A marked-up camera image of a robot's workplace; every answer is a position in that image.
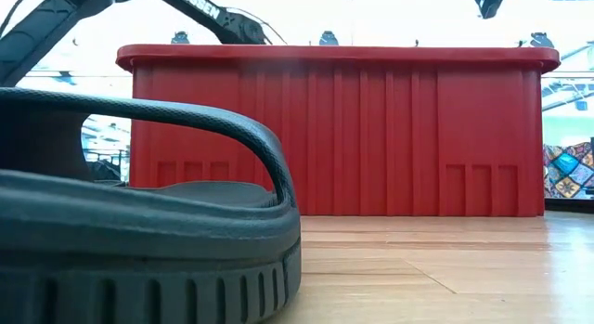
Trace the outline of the red plastic bin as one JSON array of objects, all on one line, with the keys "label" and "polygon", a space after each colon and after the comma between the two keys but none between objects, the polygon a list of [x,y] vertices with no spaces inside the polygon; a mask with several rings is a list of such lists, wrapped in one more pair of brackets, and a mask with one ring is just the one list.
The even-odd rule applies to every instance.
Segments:
[{"label": "red plastic bin", "polygon": [[269,127],[305,215],[544,212],[551,48],[126,45],[136,98]]}]

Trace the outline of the black slide sandal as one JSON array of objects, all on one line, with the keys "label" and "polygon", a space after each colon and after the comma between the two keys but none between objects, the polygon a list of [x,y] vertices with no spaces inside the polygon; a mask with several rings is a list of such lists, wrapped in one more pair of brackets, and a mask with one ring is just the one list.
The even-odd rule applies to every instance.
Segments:
[{"label": "black slide sandal", "polygon": [[[233,138],[274,187],[100,183],[82,152],[92,114]],[[291,173],[261,123],[207,106],[0,87],[0,324],[256,324],[296,296],[301,277]]]}]

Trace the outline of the colourful patchwork cloth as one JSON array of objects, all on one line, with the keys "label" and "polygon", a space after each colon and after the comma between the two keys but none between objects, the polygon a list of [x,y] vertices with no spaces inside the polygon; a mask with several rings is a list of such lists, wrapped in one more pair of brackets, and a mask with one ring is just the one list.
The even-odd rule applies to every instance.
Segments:
[{"label": "colourful patchwork cloth", "polygon": [[594,156],[590,142],[543,146],[547,199],[594,200]]}]

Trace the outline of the black railing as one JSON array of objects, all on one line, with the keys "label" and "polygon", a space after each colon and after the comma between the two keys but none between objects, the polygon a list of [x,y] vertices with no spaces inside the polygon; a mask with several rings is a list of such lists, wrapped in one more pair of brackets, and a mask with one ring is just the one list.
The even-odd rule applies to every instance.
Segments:
[{"label": "black railing", "polygon": [[84,157],[88,162],[105,161],[124,167],[129,163],[129,151],[125,149],[84,149]]}]

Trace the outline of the dark covered mound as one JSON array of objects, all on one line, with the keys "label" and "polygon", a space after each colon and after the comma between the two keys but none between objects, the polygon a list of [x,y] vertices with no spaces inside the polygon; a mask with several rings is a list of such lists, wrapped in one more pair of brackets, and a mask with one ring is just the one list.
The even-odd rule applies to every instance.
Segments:
[{"label": "dark covered mound", "polygon": [[119,165],[113,164],[107,160],[87,162],[86,164],[91,172],[91,176],[95,181],[123,180],[123,176],[121,174],[121,167]]}]

